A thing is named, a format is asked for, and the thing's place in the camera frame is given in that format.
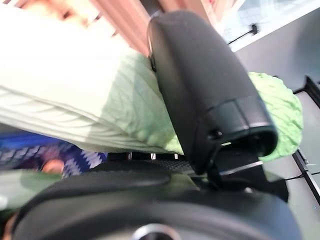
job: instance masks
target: gray surface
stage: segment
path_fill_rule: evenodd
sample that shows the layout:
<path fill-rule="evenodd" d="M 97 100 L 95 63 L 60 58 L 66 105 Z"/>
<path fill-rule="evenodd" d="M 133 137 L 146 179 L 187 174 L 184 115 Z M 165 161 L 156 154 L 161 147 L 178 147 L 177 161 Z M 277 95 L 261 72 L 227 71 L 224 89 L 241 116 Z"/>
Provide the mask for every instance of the gray surface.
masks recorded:
<path fill-rule="evenodd" d="M 320 236 L 320 206 L 304 178 L 287 181 L 289 206 L 300 227 L 304 240 Z"/>
<path fill-rule="evenodd" d="M 263 164 L 263 168 L 264 170 L 277 174 L 284 179 L 294 178 L 301 174 L 301 171 L 292 156 L 265 162 Z"/>
<path fill-rule="evenodd" d="M 320 8 L 238 50 L 249 72 L 279 76 L 296 90 L 304 76 L 320 80 Z"/>
<path fill-rule="evenodd" d="M 298 95 L 303 109 L 303 139 L 300 148 L 311 173 L 320 171 L 320 109 L 306 92 Z"/>
<path fill-rule="evenodd" d="M 318 186 L 320 186 L 320 173 L 317 173 L 316 175 L 313 175 L 313 179 L 318 184 Z"/>

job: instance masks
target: black cable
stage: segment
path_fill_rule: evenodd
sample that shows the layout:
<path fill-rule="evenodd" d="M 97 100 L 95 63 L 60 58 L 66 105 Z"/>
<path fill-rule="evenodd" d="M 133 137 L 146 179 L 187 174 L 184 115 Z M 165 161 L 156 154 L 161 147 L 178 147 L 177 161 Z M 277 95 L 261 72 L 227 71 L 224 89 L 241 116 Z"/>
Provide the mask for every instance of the black cable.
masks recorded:
<path fill-rule="evenodd" d="M 290 178 L 286 178 L 284 179 L 285 181 L 289 181 L 289 180 L 293 180 L 293 179 L 301 179 L 305 176 L 306 172 L 301 173 L 299 176 L 294 176 L 294 177 L 290 177 Z"/>
<path fill-rule="evenodd" d="M 301 179 L 305 176 L 306 174 L 306 171 L 301 173 L 299 176 L 294 176 L 294 177 L 290 177 L 290 178 L 286 178 L 284 179 L 285 181 L 289 181 L 289 180 L 293 180 L 293 179 Z M 317 171 L 317 172 L 314 172 L 314 173 L 311 173 L 311 175 L 318 175 L 320 174 L 320 171 Z"/>
<path fill-rule="evenodd" d="M 256 35 L 256 34 L 259 32 L 259 29 L 258 29 L 257 24 L 252 24 L 250 27 L 251 27 L 251 30 L 250 30 L 250 31 L 248 31 L 248 32 L 242 34 L 241 36 L 237 37 L 236 39 L 228 42 L 228 45 L 234 43 L 235 41 L 237 41 L 237 40 L 239 40 L 239 39 L 241 39 L 241 38 L 243 38 L 243 37 L 244 37 L 245 35 L 247 35 L 247 34 Z"/>

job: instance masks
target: blue patterned fabric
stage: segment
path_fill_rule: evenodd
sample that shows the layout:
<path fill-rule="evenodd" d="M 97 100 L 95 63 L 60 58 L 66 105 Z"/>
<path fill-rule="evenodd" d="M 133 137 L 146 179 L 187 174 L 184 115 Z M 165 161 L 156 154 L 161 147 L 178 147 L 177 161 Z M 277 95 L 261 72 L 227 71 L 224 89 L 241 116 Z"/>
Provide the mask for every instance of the blue patterned fabric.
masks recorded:
<path fill-rule="evenodd" d="M 64 161 L 63 177 L 87 172 L 107 160 L 107 154 L 33 133 L 0 137 L 0 170 L 41 170 L 52 159 Z"/>

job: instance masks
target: metal frame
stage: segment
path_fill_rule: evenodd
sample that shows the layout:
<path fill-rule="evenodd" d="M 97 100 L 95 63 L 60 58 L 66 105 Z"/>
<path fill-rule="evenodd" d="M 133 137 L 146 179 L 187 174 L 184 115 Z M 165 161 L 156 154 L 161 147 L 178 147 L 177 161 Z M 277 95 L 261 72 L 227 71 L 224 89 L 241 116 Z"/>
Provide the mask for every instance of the metal frame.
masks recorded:
<path fill-rule="evenodd" d="M 320 108 L 320 82 L 313 81 L 310 77 L 306 77 L 305 86 L 294 92 L 298 94 L 301 92 L 306 92 L 310 98 L 315 102 L 315 104 Z M 304 179 L 306 180 L 309 188 L 311 189 L 316 201 L 320 204 L 320 188 L 312 176 L 312 173 L 307 167 L 308 160 L 305 158 L 301 149 L 298 149 L 292 155 L 294 161 L 298 165 Z"/>

